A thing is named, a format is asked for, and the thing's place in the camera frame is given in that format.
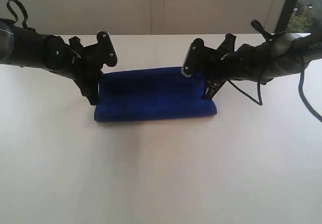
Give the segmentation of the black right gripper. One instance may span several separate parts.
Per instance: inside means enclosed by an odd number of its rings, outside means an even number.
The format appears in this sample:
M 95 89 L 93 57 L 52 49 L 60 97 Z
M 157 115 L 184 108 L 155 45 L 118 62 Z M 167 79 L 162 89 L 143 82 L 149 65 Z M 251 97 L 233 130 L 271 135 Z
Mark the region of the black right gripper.
M 225 34 L 224 41 L 216 48 L 218 58 L 206 74 L 203 100 L 212 100 L 228 80 L 238 80 L 235 41 L 235 35 Z

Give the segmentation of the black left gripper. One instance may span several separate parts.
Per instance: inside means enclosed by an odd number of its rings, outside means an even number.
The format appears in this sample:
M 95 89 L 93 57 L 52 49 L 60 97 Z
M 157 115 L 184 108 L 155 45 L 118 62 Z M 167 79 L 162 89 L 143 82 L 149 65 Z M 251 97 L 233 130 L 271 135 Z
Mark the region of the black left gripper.
M 92 69 L 83 56 L 80 38 L 74 36 L 69 39 L 69 47 L 74 52 L 72 70 L 74 82 L 79 87 L 82 96 L 86 97 L 90 105 L 97 105 L 99 98 L 99 83 L 104 75 L 101 70 Z

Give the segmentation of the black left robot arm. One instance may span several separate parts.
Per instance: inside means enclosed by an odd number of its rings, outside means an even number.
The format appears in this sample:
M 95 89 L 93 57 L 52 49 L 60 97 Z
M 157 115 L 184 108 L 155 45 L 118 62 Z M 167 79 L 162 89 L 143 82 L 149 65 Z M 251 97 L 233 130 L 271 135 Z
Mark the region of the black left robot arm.
M 41 35 L 1 20 L 1 64 L 38 68 L 71 79 L 93 106 L 101 71 L 60 36 Z

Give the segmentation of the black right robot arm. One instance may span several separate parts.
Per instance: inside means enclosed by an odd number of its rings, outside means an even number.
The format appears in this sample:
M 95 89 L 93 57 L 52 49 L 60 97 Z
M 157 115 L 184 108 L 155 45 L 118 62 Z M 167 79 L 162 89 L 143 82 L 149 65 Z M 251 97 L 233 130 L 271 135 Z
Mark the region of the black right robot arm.
M 274 78 L 298 74 L 317 59 L 321 59 L 320 33 L 305 37 L 283 33 L 258 46 L 243 44 L 235 52 L 219 54 L 206 66 L 203 98 L 212 100 L 228 81 L 265 85 Z

